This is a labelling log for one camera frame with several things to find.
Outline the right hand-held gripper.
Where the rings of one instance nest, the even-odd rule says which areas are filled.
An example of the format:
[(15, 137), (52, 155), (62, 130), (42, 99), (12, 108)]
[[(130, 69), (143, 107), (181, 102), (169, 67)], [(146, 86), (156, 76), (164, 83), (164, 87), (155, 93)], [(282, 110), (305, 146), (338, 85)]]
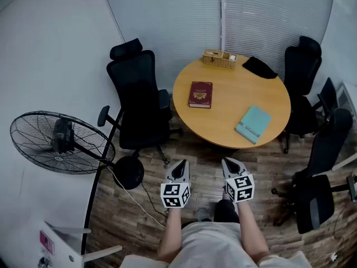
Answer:
[(255, 184), (253, 175), (246, 166), (231, 157), (221, 161), (225, 180), (225, 191), (234, 203), (251, 200), (254, 197)]

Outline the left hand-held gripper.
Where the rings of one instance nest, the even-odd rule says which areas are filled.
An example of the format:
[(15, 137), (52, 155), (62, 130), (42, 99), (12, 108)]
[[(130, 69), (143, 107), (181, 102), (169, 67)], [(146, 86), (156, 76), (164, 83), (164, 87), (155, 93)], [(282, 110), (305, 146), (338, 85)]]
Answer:
[(180, 160), (173, 164), (167, 170), (166, 178), (164, 183), (161, 184), (163, 206), (165, 208), (183, 208), (191, 195), (189, 161)]

